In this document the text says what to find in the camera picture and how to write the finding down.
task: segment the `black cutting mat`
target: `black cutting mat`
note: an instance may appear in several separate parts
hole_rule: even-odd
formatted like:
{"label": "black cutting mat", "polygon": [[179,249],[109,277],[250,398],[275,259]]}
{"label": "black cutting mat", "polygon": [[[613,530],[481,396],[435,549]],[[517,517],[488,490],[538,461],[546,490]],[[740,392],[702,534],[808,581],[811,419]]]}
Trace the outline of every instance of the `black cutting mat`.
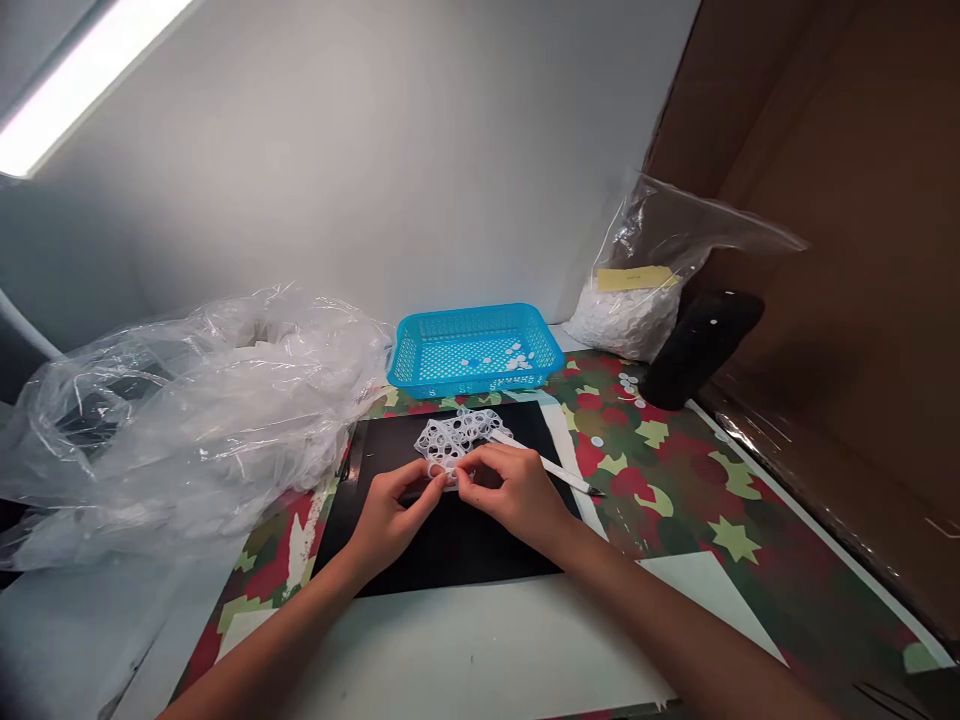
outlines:
{"label": "black cutting mat", "polygon": [[[539,403],[514,403],[493,409],[519,442],[560,463]],[[451,411],[406,415],[357,424],[348,473],[337,487],[317,551],[314,575],[350,539],[374,475],[419,458],[413,444],[427,420],[444,420],[455,414]],[[551,480],[567,509],[579,518],[573,490],[552,476]],[[445,492],[406,552],[371,580],[359,597],[558,572],[556,565],[517,540],[496,520],[467,505],[456,492]]]}

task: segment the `plastic wrap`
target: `plastic wrap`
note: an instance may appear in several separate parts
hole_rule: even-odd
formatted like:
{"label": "plastic wrap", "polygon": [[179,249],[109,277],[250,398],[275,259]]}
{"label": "plastic wrap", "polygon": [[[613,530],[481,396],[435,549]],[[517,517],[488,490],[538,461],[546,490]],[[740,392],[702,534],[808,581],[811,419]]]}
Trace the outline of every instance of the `plastic wrap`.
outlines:
{"label": "plastic wrap", "polygon": [[389,347],[356,308],[275,287],[49,362],[0,434],[0,496],[33,508],[0,567],[175,559],[249,531],[329,481]]}
{"label": "plastic wrap", "polygon": [[640,174],[563,328],[585,345],[650,362],[673,330],[684,284],[713,248],[777,254],[806,247],[761,218]]}

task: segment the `black water bottle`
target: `black water bottle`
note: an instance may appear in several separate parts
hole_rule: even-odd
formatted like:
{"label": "black water bottle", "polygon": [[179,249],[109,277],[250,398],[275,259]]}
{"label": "black water bottle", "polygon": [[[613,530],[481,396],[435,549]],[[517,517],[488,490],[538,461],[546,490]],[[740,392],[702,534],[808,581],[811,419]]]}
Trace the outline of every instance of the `black water bottle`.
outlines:
{"label": "black water bottle", "polygon": [[679,410],[727,359],[763,315],[763,300],[735,290],[696,297],[638,387],[648,403]]}

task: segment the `white wall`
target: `white wall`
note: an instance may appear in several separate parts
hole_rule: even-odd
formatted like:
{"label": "white wall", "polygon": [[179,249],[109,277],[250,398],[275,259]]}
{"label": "white wall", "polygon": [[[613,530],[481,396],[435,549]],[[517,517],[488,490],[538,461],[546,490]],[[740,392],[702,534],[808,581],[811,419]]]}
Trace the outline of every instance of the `white wall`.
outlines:
{"label": "white wall", "polygon": [[206,0],[18,190],[29,214],[0,193],[0,283],[64,347],[285,280],[394,323],[563,319],[696,8]]}

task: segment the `white paper sheet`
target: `white paper sheet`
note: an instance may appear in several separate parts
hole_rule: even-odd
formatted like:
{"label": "white paper sheet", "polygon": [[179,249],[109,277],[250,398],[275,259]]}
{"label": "white paper sheet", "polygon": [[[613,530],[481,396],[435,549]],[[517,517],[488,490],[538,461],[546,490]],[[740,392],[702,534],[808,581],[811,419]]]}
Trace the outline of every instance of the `white paper sheet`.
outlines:
{"label": "white paper sheet", "polygon": [[[643,566],[783,662],[713,554]],[[274,611],[234,618],[225,654]],[[354,601],[305,669],[288,718],[552,717],[673,690],[562,575]]]}

